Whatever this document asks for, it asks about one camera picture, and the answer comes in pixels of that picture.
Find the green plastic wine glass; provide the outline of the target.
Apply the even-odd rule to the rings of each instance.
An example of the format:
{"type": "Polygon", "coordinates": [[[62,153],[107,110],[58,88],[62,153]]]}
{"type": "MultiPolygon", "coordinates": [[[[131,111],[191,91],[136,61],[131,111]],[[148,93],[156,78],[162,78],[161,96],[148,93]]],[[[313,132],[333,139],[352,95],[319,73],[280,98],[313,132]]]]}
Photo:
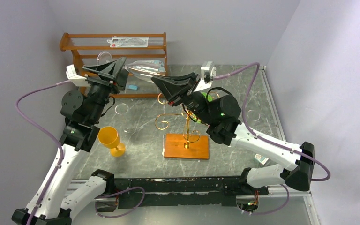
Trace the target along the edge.
{"type": "Polygon", "coordinates": [[[211,94],[208,94],[207,92],[201,92],[201,94],[208,102],[211,102],[214,100],[214,97],[211,94]]]}

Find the clear wine glass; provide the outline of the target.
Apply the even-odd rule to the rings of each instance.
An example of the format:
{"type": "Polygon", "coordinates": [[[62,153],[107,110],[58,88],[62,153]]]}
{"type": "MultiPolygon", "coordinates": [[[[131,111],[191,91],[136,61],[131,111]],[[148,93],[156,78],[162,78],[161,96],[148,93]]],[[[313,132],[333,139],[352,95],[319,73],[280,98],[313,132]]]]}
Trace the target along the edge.
{"type": "Polygon", "coordinates": [[[258,111],[256,110],[248,110],[247,112],[247,118],[248,120],[251,120],[251,121],[258,121],[260,119],[261,115],[258,111]]]}
{"type": "Polygon", "coordinates": [[[120,103],[115,106],[114,111],[118,115],[123,115],[129,111],[129,106],[126,103],[120,103]]]}
{"type": "MultiPolygon", "coordinates": [[[[106,64],[111,61],[113,61],[112,55],[107,51],[102,51],[97,56],[98,65],[106,64]]],[[[126,64],[125,69],[136,78],[150,83],[152,83],[152,76],[164,76],[166,74],[164,64],[159,60],[137,60],[126,64]]]]}

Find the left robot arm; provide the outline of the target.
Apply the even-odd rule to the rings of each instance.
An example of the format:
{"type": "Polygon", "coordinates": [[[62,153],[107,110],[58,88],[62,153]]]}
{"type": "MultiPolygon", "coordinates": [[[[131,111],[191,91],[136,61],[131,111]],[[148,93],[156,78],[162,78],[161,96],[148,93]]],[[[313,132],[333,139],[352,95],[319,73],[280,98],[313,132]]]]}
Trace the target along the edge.
{"type": "Polygon", "coordinates": [[[11,217],[18,225],[69,225],[95,197],[109,197],[115,192],[114,175],[97,170],[73,193],[67,189],[80,161],[90,152],[98,137],[99,120],[111,94],[125,89],[128,71],[125,57],[101,65],[83,66],[89,76],[78,75],[74,65],[67,67],[67,83],[88,87],[89,93],[67,92],[61,101],[65,128],[54,138],[57,153],[40,188],[25,208],[11,217]]]}

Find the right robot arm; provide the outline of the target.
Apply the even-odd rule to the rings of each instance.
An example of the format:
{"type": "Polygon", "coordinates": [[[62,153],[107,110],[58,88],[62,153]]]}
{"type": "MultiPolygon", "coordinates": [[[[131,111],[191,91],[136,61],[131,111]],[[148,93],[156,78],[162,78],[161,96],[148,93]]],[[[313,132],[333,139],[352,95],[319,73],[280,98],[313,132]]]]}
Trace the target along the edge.
{"type": "Polygon", "coordinates": [[[286,184],[298,191],[309,191],[314,169],[314,145],[288,143],[246,127],[239,120],[241,108],[228,92],[212,101],[197,90],[201,79],[195,73],[179,77],[154,75],[151,81],[158,87],[170,106],[182,105],[203,124],[206,133],[218,144],[244,147],[274,162],[273,166],[244,169],[239,189],[251,194],[263,186],[286,184]]]}

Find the orange plastic wine glass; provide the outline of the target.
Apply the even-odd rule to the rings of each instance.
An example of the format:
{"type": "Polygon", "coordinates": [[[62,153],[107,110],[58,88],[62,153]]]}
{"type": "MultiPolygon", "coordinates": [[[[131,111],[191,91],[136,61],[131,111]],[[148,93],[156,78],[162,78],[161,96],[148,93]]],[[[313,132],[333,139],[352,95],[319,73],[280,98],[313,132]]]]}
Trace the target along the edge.
{"type": "Polygon", "coordinates": [[[120,157],[125,153],[126,147],[120,142],[119,133],[114,127],[101,128],[97,137],[99,142],[109,149],[112,156],[120,157]]]}

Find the blue eraser stick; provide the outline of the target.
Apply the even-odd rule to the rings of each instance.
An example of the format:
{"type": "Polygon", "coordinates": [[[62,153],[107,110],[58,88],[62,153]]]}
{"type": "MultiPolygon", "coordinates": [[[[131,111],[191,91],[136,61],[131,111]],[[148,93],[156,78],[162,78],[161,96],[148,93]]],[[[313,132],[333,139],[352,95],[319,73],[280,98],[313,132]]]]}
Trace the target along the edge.
{"type": "Polygon", "coordinates": [[[126,88],[129,90],[138,90],[138,86],[136,85],[128,85],[126,88]]]}

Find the blue packaged item lower shelf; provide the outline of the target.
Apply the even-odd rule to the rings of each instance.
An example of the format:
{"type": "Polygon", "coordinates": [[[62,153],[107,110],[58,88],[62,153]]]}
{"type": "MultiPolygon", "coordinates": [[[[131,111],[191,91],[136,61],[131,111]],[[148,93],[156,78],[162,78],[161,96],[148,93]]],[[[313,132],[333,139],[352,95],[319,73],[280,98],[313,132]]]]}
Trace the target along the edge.
{"type": "Polygon", "coordinates": [[[138,60],[133,62],[131,67],[146,71],[165,72],[164,64],[159,60],[138,60]]]}

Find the packaged item top shelf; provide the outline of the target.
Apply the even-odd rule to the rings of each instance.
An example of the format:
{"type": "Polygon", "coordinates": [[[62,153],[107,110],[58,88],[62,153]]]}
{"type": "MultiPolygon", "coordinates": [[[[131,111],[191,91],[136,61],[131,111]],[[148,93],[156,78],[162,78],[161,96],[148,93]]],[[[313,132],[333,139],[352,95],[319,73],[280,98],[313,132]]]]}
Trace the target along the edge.
{"type": "Polygon", "coordinates": [[[148,47],[148,37],[121,37],[114,36],[106,42],[111,48],[146,48],[148,47]]]}

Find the wooden two-tier shelf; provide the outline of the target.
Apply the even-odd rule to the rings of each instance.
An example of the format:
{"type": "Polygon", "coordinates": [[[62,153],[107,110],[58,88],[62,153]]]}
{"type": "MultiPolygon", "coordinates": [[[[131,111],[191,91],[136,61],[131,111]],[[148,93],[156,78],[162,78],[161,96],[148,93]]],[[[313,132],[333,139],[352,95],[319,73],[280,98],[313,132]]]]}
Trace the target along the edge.
{"type": "Polygon", "coordinates": [[[79,70],[81,75],[92,76],[92,73],[85,72],[82,67],[97,62],[98,55],[107,51],[112,58],[126,57],[127,62],[135,60],[160,60],[164,68],[168,69],[167,62],[167,38],[166,33],[133,33],[133,34],[69,34],[64,33],[59,43],[61,51],[72,53],[72,63],[79,70]],[[113,37],[147,37],[147,47],[111,47],[108,40],[113,37]]]}

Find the small white teal box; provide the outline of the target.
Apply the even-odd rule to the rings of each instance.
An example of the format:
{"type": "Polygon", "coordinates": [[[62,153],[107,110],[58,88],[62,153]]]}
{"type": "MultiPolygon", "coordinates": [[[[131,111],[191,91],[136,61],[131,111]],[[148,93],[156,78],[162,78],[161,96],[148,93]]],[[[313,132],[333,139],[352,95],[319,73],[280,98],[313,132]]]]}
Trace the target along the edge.
{"type": "Polygon", "coordinates": [[[255,154],[254,159],[261,165],[265,165],[268,162],[268,158],[260,154],[255,154]]]}

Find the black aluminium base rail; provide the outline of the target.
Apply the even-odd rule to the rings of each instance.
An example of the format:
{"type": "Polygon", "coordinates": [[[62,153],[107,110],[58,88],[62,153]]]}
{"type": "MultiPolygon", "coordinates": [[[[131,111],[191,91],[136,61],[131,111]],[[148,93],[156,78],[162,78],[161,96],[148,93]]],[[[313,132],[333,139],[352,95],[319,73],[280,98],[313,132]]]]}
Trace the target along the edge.
{"type": "Polygon", "coordinates": [[[117,197],[98,194],[94,199],[107,202],[118,209],[140,207],[178,206],[178,205],[221,205],[225,207],[247,206],[262,202],[268,197],[283,197],[285,203],[291,195],[303,196],[291,188],[280,185],[255,189],[247,186],[237,176],[189,177],[189,178],[116,178],[110,193],[128,190],[117,197]]]}

